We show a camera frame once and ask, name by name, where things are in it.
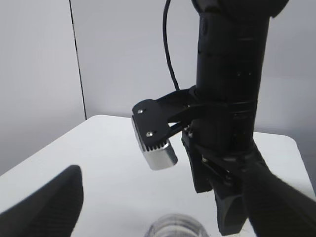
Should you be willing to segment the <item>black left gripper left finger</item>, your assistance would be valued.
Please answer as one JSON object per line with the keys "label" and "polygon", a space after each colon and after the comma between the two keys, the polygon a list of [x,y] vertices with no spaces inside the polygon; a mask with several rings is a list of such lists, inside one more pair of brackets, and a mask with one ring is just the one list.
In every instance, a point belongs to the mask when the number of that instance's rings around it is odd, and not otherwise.
{"label": "black left gripper left finger", "polygon": [[84,201],[82,172],[71,165],[0,215],[2,237],[69,237]]}

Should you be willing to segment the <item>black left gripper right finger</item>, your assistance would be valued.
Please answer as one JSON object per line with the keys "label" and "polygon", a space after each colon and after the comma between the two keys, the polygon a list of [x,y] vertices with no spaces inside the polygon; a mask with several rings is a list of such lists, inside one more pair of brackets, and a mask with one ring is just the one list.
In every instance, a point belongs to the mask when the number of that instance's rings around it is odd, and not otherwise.
{"label": "black left gripper right finger", "polygon": [[316,202],[260,164],[243,175],[243,201],[258,237],[314,237]]}

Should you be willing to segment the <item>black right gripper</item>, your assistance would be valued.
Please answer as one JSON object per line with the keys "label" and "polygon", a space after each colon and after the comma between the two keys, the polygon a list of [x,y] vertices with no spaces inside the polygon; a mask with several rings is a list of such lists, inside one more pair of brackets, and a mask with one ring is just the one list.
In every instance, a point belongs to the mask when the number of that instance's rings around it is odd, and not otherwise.
{"label": "black right gripper", "polygon": [[241,182],[253,165],[266,163],[254,142],[255,104],[200,104],[185,110],[182,142],[197,193],[214,190],[222,236],[238,234],[247,219]]}

